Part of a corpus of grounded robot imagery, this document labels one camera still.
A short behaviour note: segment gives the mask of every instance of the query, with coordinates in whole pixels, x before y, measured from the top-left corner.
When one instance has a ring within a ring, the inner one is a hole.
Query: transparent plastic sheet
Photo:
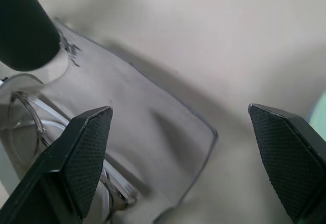
[[[134,207],[115,216],[121,223],[151,223],[182,202],[218,134],[131,64],[62,24],[57,26],[62,48],[70,55],[68,70],[46,85],[25,82],[19,87],[17,81],[16,90],[40,98],[67,119],[112,106],[106,153],[140,193]]]
[[[16,91],[39,87],[41,84],[42,82],[32,75],[19,74],[8,78],[0,86],[0,140],[19,179],[25,175],[33,161],[37,135],[33,125],[17,128],[17,133],[14,135],[10,133],[10,130],[18,123],[32,121],[30,113],[20,101],[16,100],[11,104],[12,94]],[[11,194],[15,186],[12,188],[6,186],[5,183],[4,185],[8,194]]]

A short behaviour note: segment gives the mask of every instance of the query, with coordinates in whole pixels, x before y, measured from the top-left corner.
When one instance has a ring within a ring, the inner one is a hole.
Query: black cylinder
[[[0,61],[35,70],[59,51],[60,36],[37,0],[0,0]]]

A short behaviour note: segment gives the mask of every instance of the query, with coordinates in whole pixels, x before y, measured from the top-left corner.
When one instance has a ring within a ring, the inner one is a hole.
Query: green object
[[[326,92],[313,109],[309,124],[326,141]]]

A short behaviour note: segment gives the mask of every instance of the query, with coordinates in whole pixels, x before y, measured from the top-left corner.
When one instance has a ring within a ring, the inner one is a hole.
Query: textured rubber pad
[[[295,220],[320,186],[323,168],[284,117],[255,106],[249,114],[269,180]]]
[[[88,214],[103,168],[109,112],[105,110],[87,123],[64,167],[68,189],[82,218]]]

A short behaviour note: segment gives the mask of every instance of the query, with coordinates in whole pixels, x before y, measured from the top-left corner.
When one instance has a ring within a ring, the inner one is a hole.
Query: white surface
[[[325,0],[39,0],[103,45],[150,57],[218,129],[214,158],[172,223],[290,223],[261,164],[251,102],[306,116],[326,80]]]

